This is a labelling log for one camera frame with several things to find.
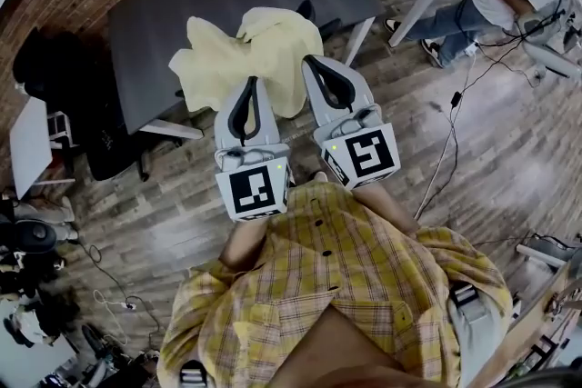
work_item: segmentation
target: office chair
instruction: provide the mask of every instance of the office chair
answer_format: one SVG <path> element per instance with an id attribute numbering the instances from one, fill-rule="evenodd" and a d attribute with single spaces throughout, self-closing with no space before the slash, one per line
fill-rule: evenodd
<path id="1" fill-rule="evenodd" d="M 33 29 L 16 54 L 13 75 L 27 94 L 69 117 L 97 181 L 134 163 L 147 180 L 142 153 L 151 136 L 127 133 L 113 71 L 101 66 L 77 36 L 65 32 L 48 38 Z"/>
<path id="2" fill-rule="evenodd" d="M 524 41 L 523 48 L 537 64 L 536 78 L 543 79 L 547 70 L 565 78 L 582 78 L 582 66 L 571 62 L 549 45 L 536 45 Z"/>

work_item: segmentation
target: jeans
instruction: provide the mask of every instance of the jeans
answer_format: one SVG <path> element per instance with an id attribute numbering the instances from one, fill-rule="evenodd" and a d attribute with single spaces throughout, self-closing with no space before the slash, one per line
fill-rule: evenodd
<path id="1" fill-rule="evenodd" d="M 467 0 L 463 8 L 459 23 L 463 34 L 456 23 L 459 4 L 440 8 L 432 18 L 418 20 L 406 34 L 406 39 L 418 41 L 420 39 L 436 39 L 446 36 L 438 53 L 442 66 L 449 66 L 467 47 L 469 47 L 477 33 L 491 26 L 484 16 L 477 10 L 473 0 Z"/>

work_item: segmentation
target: cable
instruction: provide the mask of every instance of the cable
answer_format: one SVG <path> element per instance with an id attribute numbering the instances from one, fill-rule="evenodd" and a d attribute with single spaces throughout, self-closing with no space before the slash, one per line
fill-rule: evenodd
<path id="1" fill-rule="evenodd" d="M 508 241 L 516 241 L 516 240 L 525 241 L 525 240 L 530 240 L 530 239 L 539 239 L 539 240 L 546 241 L 546 242 L 551 243 L 551 244 L 554 244 L 553 241 L 556 241 L 557 243 L 562 244 L 566 249 L 577 249 L 575 246 L 568 246 L 567 244 L 564 244 L 562 241 L 560 241 L 558 238 L 555 238 L 554 236 L 548 236 L 546 234 L 544 234 L 544 235 L 537 234 L 536 232 L 532 232 L 532 230 L 527 230 L 527 233 L 524 236 L 509 236 L 509 237 L 504 238 L 504 239 L 497 239 L 497 240 L 492 240 L 492 241 L 483 241 L 481 243 L 471 243 L 471 244 L 473 246 L 480 246 L 483 244 L 496 244 L 496 243 L 504 243 L 504 242 L 508 242 Z"/>
<path id="2" fill-rule="evenodd" d="M 125 303 L 112 303 L 110 301 L 107 301 L 105 296 L 103 296 L 103 293 L 101 293 L 99 290 L 93 290 L 93 299 L 95 299 L 95 301 L 97 303 L 100 303 L 100 304 L 105 306 L 105 308 L 107 309 L 107 311 L 111 315 L 111 318 L 114 320 L 115 324 L 117 325 L 117 329 L 124 336 L 125 342 L 118 340 L 112 334 L 106 334 L 106 335 L 104 335 L 104 338 L 111 338 L 113 341 L 121 344 L 122 346 L 127 346 L 127 343 L 129 343 L 129 338 L 127 337 L 127 334 L 124 332 L 124 329 L 121 327 L 121 324 L 117 320 L 117 317 L 115 317 L 115 314 L 109 308 L 109 304 L 124 305 Z"/>
<path id="3" fill-rule="evenodd" d="M 423 201 L 420 203 L 420 206 L 418 207 L 418 210 L 416 211 L 416 215 L 415 215 L 415 219 L 416 219 L 416 220 L 418 220 L 418 219 L 420 218 L 420 215 L 422 215 L 422 213 L 425 211 L 425 209 L 426 209 L 426 208 L 427 208 L 427 207 L 428 207 L 428 206 L 429 206 L 429 205 L 430 205 L 430 204 L 431 204 L 431 203 L 432 203 L 432 202 L 435 200 L 435 198 L 436 198 L 436 197 L 437 197 L 437 196 L 438 196 L 440 193 L 442 193 L 442 191 L 443 191 L 443 190 L 444 190 L 444 189 L 445 189 L 445 188 L 446 188 L 446 187 L 447 187 L 447 186 L 450 184 L 450 182 L 451 182 L 451 181 L 452 181 L 452 179 L 453 179 L 453 175 L 455 174 L 455 171 L 457 170 L 457 164 L 458 164 L 458 140 L 457 140 L 457 132 L 455 131 L 455 122 L 457 121 L 458 114 L 459 114 L 459 112 L 461 111 L 461 105 L 462 105 L 462 103 L 463 103 L 463 98 L 464 98 L 464 96 L 465 96 L 465 92 L 466 92 L 466 91 L 467 91 L 469 88 L 471 88 L 472 86 L 474 86 L 474 85 L 477 83 L 477 81 L 479 81 L 481 78 L 483 78 L 483 77 L 484 77 L 484 76 L 485 76 L 487 73 L 489 73 L 489 71 L 490 71 L 490 70 L 491 70 L 491 69 L 492 69 L 492 68 L 493 68 L 495 65 L 497 65 L 497 64 L 502 64 L 504 67 L 506 67 L 507 69 L 509 69 L 509 70 L 511 70 L 511 71 L 513 72 L 514 70 L 513 70 L 512 68 L 510 68 L 508 65 L 504 64 L 504 63 L 502 62 L 502 60 L 503 60 L 503 59 L 504 59 L 506 56 L 508 56 L 508 55 L 509 55 L 511 52 L 513 52 L 514 50 L 516 50 L 516 49 L 517 49 L 517 48 L 518 48 L 518 47 L 521 45 L 522 41 L 523 41 L 523 40 L 519 41 L 519 42 L 517 43 L 517 45 L 516 45 L 516 46 L 514 46 L 514 47 L 512 47 L 511 49 L 509 49 L 508 51 L 506 51 L 506 52 L 505 52 L 503 55 L 501 55 L 501 57 L 500 57 L 500 58 L 498 58 L 497 60 L 494 60 L 493 58 L 491 58 L 491 57 L 489 57 L 488 55 L 486 55 L 486 57 L 487 57 L 489 60 L 493 61 L 493 63 L 491 64 L 491 66 L 489 66 L 489 67 L 488 67 L 488 69 L 487 69 L 487 70 L 486 70 L 484 73 L 482 73 L 482 74 L 481 74 L 479 77 L 477 77 L 477 78 L 476 78 L 476 79 L 475 79 L 475 80 L 474 80 L 474 81 L 473 81 L 473 82 L 472 82 L 470 85 L 468 85 L 468 84 L 467 84 L 467 82 L 468 82 L 468 78 L 469 78 L 469 76 L 470 76 L 471 70 L 473 69 L 473 66 L 475 65 L 475 61 L 476 61 L 476 58 L 474 57 L 473 64 L 472 64 L 472 65 L 470 66 L 470 68 L 468 69 L 468 72 L 467 72 L 467 78 L 466 78 L 466 80 L 465 80 L 465 85 L 463 86 L 463 90 L 462 90 L 460 93 L 456 93 L 456 94 L 455 94 L 455 96 L 453 96 L 453 101 L 451 102 L 451 104 L 453 104 L 453 102 L 455 102 L 455 98 L 456 98 L 456 96 L 457 96 L 457 95 L 460 95 L 460 97 L 458 97 L 458 103 L 457 103 L 457 104 L 458 104 L 458 110 L 457 110 L 457 113 L 455 114 L 455 118 L 454 118 L 454 119 L 453 119 L 453 118 L 451 118 L 451 116 L 452 116 L 452 113 L 453 113 L 453 109 L 456 107 L 456 105 L 454 105 L 454 104 L 453 104 L 453 105 L 452 105 L 452 108 L 451 108 L 451 113 L 450 113 L 450 115 L 449 115 L 449 117 L 448 117 L 448 121 L 449 121 L 449 123 L 451 124 L 451 131 L 450 131 L 450 132 L 449 132 L 449 134 L 448 134 L 447 141 L 445 142 L 445 148 L 443 149 L 443 152 L 442 152 L 442 153 L 441 153 L 441 155 L 440 155 L 440 158 L 439 158 L 439 160 L 438 160 L 438 165 L 436 166 L 436 170 L 435 170 L 435 172 L 434 172 L 434 174 L 433 174 L 433 176 L 432 176 L 432 178 L 431 178 L 431 180 L 430 180 L 430 183 L 429 183 L 429 185 L 428 185 L 428 188 L 426 189 L 426 192 L 425 192 L 425 196 L 424 196 L 424 198 L 423 198 Z M 531 87 L 537 87 L 537 86 L 533 86 L 533 85 L 531 84 L 531 82 L 530 82 L 530 81 L 529 81 L 529 79 L 527 78 L 527 75 L 526 75 L 526 79 L 527 79 L 527 82 L 529 83 L 529 85 L 530 85 Z M 455 164 L 453 165 L 453 169 L 451 170 L 451 173 L 450 173 L 450 175 L 449 175 L 449 177 L 448 177 L 447 181 L 446 181 L 446 182 L 445 182 L 445 183 L 444 183 L 442 186 L 440 186 L 440 187 L 439 187 L 439 188 L 438 188 L 438 189 L 437 189 L 437 190 L 436 190 L 436 191 L 433 193 L 433 195 L 431 195 L 431 196 L 430 196 L 430 198 L 428 199 L 428 201 L 426 201 L 426 198 L 428 197 L 428 193 L 429 193 L 429 191 L 430 191 L 430 188 L 432 187 L 432 185 L 433 185 L 433 182 L 434 182 L 434 181 L 435 181 L 435 179 L 437 178 L 438 170 L 440 169 L 440 166 L 441 166 L 441 164 L 442 164 L 442 162 L 443 162 L 443 158 L 444 158 L 444 156 L 445 156 L 445 152 L 447 151 L 448 142 L 449 142 L 449 140 L 450 140 L 450 136 L 451 136 L 451 135 L 453 135 L 453 137 L 454 137 L 454 140 L 455 140 Z"/>
<path id="4" fill-rule="evenodd" d="M 85 247 L 85 245 L 81 242 L 81 240 L 79 239 L 79 245 L 81 246 L 81 248 L 83 249 L 83 251 L 85 252 L 85 254 L 87 255 L 87 257 L 89 257 L 89 259 L 91 259 L 91 262 L 93 263 L 93 265 L 95 266 L 95 268 L 97 270 L 99 270 L 100 272 L 102 272 L 103 274 L 107 275 L 109 277 L 109 279 L 111 281 L 113 281 L 115 283 L 115 285 L 117 286 L 117 288 L 119 289 L 119 291 L 121 292 L 121 294 L 124 296 L 125 301 L 123 303 L 116 303 L 116 304 L 121 304 L 124 305 L 126 308 L 131 308 L 133 306 L 136 306 L 136 304 L 131 303 L 130 300 L 131 299 L 136 299 L 137 301 L 139 301 L 143 306 L 144 306 L 144 310 L 145 312 L 149 315 L 149 317 L 154 321 L 154 323 L 156 324 L 156 329 L 150 333 L 147 334 L 147 345 L 148 345 L 148 349 L 155 349 L 154 346 L 152 345 L 152 335 L 153 334 L 157 334 L 160 333 L 161 329 L 162 329 L 162 325 L 160 324 L 160 322 L 156 319 L 156 317 L 147 309 L 146 303 L 145 301 L 139 297 L 136 294 L 130 294 L 127 295 L 125 293 L 125 289 L 124 287 L 117 281 L 117 279 L 111 275 L 107 270 L 103 269 L 99 264 L 101 263 L 101 260 L 103 258 L 103 255 L 101 254 L 101 251 L 99 250 L 99 248 L 97 246 L 95 246 L 94 244 L 91 244 L 89 246 L 89 249 L 87 250 L 87 248 Z M 95 258 L 92 254 L 92 252 L 95 251 L 97 253 L 97 257 Z M 96 297 L 95 297 L 95 292 L 100 293 L 102 296 L 103 294 L 99 291 L 99 290 L 94 290 L 93 291 L 93 297 L 95 298 L 95 300 L 97 301 Z M 103 298 L 103 301 L 105 303 L 109 303 L 108 301 L 105 300 L 105 297 Z M 111 309 L 109 309 L 109 307 L 107 306 L 107 310 L 109 311 L 110 314 L 113 315 L 113 313 L 111 312 Z M 121 328 L 121 326 L 119 325 L 119 322 L 117 321 L 117 319 L 114 316 L 114 319 L 117 323 L 117 325 Z"/>
<path id="5" fill-rule="evenodd" d="M 484 50 L 481 48 L 481 46 L 480 46 L 480 45 L 478 45 L 477 47 L 479 47 L 479 50 L 481 51 L 481 54 L 483 54 L 483 55 L 484 55 L 486 58 L 488 58 L 489 60 L 491 60 L 491 62 L 495 62 L 495 59 L 493 59 L 493 58 L 491 58 L 489 55 L 487 55 L 487 54 L 485 53 L 485 51 L 484 51 Z M 540 85 L 541 85 L 541 82 L 540 82 L 540 83 L 537 83 L 537 85 L 532 85 L 532 84 L 531 84 L 531 81 L 529 81 L 529 78 L 527 77 L 527 74 L 526 74 L 526 72 L 524 72 L 524 71 L 522 71 L 522 70 L 514 70 L 513 68 L 511 68 L 511 66 L 509 66 L 509 65 L 508 65 L 508 64 L 506 64 L 505 62 L 501 62 L 501 61 L 500 61 L 500 62 L 498 62 L 498 63 L 499 63 L 500 65 L 503 65 L 503 66 L 504 66 L 504 67 L 505 67 L 507 70 L 509 70 L 511 73 L 515 73 L 515 74 L 520 74 L 520 75 L 523 75 L 523 76 L 526 78 L 526 80 L 527 80 L 527 83 L 529 84 L 529 87 L 531 87 L 532 89 L 536 89 L 538 86 L 540 86 Z"/>
<path id="6" fill-rule="evenodd" d="M 475 62 L 477 61 L 477 56 L 473 55 L 473 62 L 471 63 L 471 66 L 469 66 L 469 69 L 467 70 L 467 77 L 465 78 L 465 84 L 463 85 L 463 88 L 465 89 L 465 87 L 467 87 L 467 83 L 469 81 L 469 76 L 471 75 L 471 70 L 473 70 L 473 67 L 475 66 Z M 458 159 L 458 141 L 457 141 L 457 133 L 455 131 L 455 121 L 457 120 L 458 117 L 458 113 L 461 111 L 461 105 L 463 104 L 463 95 L 461 95 L 461 98 L 458 102 L 458 110 L 457 113 L 455 114 L 455 119 L 453 120 L 452 118 L 450 118 L 450 116 L 453 113 L 453 108 L 455 108 L 455 106 L 451 105 L 451 113 L 449 115 L 449 118 L 447 118 L 447 121 L 450 123 L 451 125 L 451 130 L 448 132 L 448 136 L 447 136 L 447 141 L 445 142 L 445 147 L 443 148 L 443 152 L 440 155 L 440 158 L 438 159 L 438 164 L 436 166 L 435 172 L 433 173 L 432 178 L 430 179 L 430 183 L 428 184 L 428 188 L 426 189 L 425 192 L 425 196 L 423 197 L 422 202 L 420 203 L 420 206 L 418 206 L 418 210 L 416 211 L 416 215 L 415 215 L 415 219 L 418 220 L 418 218 L 420 218 L 420 215 L 422 215 L 422 213 L 424 212 L 424 210 L 426 209 L 426 207 L 433 201 L 433 199 L 436 197 L 434 194 L 431 196 L 431 198 L 429 199 L 429 201 L 425 204 L 426 198 L 428 197 L 428 193 L 430 192 L 430 188 L 433 186 L 433 183 L 435 182 L 435 180 L 437 179 L 437 175 L 438 175 L 438 171 L 440 170 L 440 165 L 443 163 L 443 159 L 445 157 L 445 153 L 447 152 L 447 148 L 448 148 L 448 142 L 450 141 L 451 135 L 454 136 L 455 138 L 455 143 L 456 143 L 456 148 L 455 148 L 455 168 L 454 170 L 451 172 L 451 175 L 448 179 L 448 181 L 441 186 L 437 192 L 440 193 L 443 189 L 445 189 L 445 187 L 447 187 L 447 185 L 450 183 L 452 177 L 453 177 L 453 173 L 455 172 L 455 170 L 457 169 L 457 159 Z"/>

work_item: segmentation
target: person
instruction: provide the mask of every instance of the person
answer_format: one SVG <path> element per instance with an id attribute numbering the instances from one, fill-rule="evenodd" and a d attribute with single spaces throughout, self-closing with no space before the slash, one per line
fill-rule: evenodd
<path id="1" fill-rule="evenodd" d="M 0 301 L 18 301 L 23 295 L 32 299 L 36 294 L 36 281 L 21 270 L 13 254 L 0 260 Z"/>
<path id="2" fill-rule="evenodd" d="M 4 319 L 4 327 L 16 343 L 31 348 L 35 344 L 52 345 L 61 332 L 52 312 L 40 302 L 19 305 Z"/>
<path id="3" fill-rule="evenodd" d="M 466 0 L 464 6 L 450 5 L 439 9 L 436 15 L 416 22 L 406 34 L 409 40 L 419 40 L 433 65 L 450 66 L 476 39 L 479 32 L 492 26 L 507 31 L 514 29 L 517 17 L 539 12 L 543 17 L 555 13 L 560 0 Z M 398 21 L 387 19 L 384 26 L 394 33 Z M 439 45 L 434 39 L 445 36 Z"/>
<path id="4" fill-rule="evenodd" d="M 501 273 L 463 236 L 421 228 L 380 183 L 350 192 L 319 173 L 289 190 L 285 214 L 238 224 L 190 271 L 157 374 L 177 388 L 199 361 L 216 386 L 466 386 L 511 310 Z M 485 326 L 467 335 L 474 321 Z"/>

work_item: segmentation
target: white chair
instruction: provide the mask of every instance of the white chair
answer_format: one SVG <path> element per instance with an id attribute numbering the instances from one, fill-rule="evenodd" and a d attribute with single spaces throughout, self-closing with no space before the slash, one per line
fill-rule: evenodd
<path id="1" fill-rule="evenodd" d="M 549 45 L 535 45 L 524 41 L 523 47 L 526 54 L 536 61 L 537 78 L 541 79 L 546 76 L 547 70 L 565 78 L 582 78 L 582 66 L 571 62 Z"/>

